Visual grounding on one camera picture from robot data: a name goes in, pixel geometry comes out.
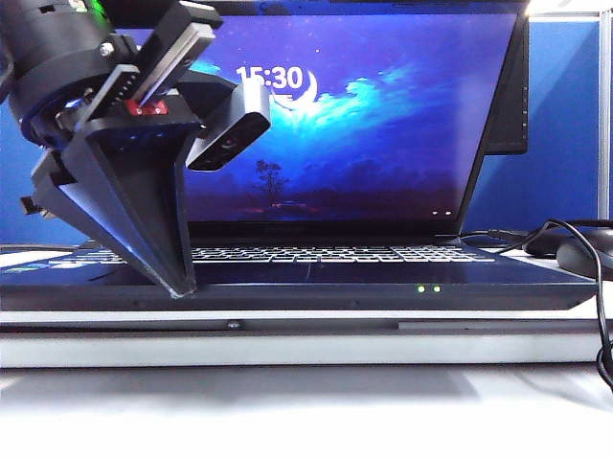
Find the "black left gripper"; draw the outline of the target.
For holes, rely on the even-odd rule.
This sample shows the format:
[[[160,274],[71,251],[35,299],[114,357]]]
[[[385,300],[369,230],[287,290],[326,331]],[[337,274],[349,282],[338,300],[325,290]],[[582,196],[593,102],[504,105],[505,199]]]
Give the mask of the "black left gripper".
[[[195,289],[183,168],[199,118],[178,91],[222,19],[190,1],[24,1],[21,132],[100,162],[162,251],[165,289]]]

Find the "black triangular left gripper finger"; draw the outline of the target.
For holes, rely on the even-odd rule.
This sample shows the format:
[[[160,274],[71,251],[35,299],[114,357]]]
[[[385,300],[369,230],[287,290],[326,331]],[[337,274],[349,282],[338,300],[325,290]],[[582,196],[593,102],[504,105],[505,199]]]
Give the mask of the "black triangular left gripper finger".
[[[20,198],[25,214],[57,217],[121,256],[155,284],[167,285],[162,251],[144,231],[113,172],[96,159],[68,167],[59,151],[35,165],[33,191]]]

